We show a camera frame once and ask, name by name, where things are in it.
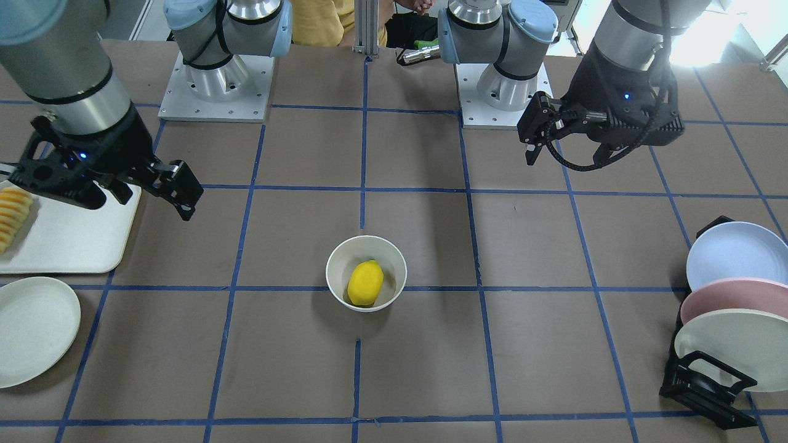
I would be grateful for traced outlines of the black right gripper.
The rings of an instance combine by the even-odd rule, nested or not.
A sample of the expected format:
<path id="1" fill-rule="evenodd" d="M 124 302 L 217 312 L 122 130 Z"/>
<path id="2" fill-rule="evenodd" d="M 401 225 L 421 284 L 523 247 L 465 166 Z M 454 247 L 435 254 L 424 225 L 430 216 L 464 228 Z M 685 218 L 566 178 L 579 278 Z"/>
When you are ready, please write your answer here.
<path id="1" fill-rule="evenodd" d="M 120 204 L 132 196 L 131 185 L 149 190 L 171 204 L 184 222 L 195 214 L 203 186 L 183 160 L 161 162 L 153 139 L 134 104 L 109 129 L 71 135 L 39 116 L 9 181 L 29 193 L 97 210 L 107 189 Z"/>

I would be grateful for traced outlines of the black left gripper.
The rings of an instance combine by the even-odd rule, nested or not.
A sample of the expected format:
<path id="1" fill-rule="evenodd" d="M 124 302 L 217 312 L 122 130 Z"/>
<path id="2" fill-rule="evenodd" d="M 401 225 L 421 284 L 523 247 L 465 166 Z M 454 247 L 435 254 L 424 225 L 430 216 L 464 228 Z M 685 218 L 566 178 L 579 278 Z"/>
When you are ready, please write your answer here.
<path id="1" fill-rule="evenodd" d="M 655 53 L 647 70 L 631 70 L 611 61 L 592 43 L 575 73 L 568 92 L 559 99 L 536 92 L 517 123 L 529 166 L 552 145 L 555 123 L 563 124 L 557 137 L 585 134 L 600 143 L 593 164 L 608 165 L 614 153 L 631 146 L 666 146 L 686 132 L 678 109 L 678 87 L 666 50 Z"/>

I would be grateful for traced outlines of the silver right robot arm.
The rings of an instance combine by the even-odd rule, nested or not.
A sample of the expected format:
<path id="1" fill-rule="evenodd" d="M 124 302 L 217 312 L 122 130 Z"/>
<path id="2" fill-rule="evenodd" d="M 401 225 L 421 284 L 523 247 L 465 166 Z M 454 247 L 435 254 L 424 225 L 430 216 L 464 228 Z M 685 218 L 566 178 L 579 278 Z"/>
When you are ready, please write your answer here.
<path id="1" fill-rule="evenodd" d="M 90 210 L 139 187 L 188 221 L 203 186 L 185 161 L 155 155 L 107 45 L 127 33 L 177 54 L 163 119 L 262 121 L 268 75 L 251 62 L 285 56 L 293 21 L 288 1 L 3 1 L 2 68 L 39 110 L 3 176 Z"/>

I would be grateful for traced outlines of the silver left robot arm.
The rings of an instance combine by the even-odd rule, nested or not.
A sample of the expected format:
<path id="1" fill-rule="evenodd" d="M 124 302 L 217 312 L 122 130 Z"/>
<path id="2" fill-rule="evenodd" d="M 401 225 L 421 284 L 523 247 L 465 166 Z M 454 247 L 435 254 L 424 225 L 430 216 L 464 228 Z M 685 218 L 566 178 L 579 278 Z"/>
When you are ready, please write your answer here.
<path id="1" fill-rule="evenodd" d="M 439 12 L 442 59 L 482 63 L 478 91 L 490 106 L 523 110 L 516 129 L 534 165 L 548 150 L 568 169 L 589 172 L 639 146 L 666 146 L 686 130 L 670 55 L 673 40 L 707 1 L 611 1 L 568 91 L 537 90 L 537 74 L 558 29 L 541 1 L 450 1 Z"/>

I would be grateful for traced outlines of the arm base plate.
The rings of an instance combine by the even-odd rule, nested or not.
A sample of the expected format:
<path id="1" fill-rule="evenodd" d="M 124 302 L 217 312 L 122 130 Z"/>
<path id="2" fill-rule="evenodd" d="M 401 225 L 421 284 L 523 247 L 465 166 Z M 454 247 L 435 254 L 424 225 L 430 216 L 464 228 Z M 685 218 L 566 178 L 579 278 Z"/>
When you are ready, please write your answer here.
<path id="1" fill-rule="evenodd" d="M 465 128 L 515 130 L 536 92 L 553 95 L 544 65 L 525 81 L 507 78 L 491 63 L 458 64 L 455 71 Z"/>
<path id="2" fill-rule="evenodd" d="M 263 124 L 276 59 L 235 55 L 213 70 L 175 60 L 158 116 L 166 121 Z"/>

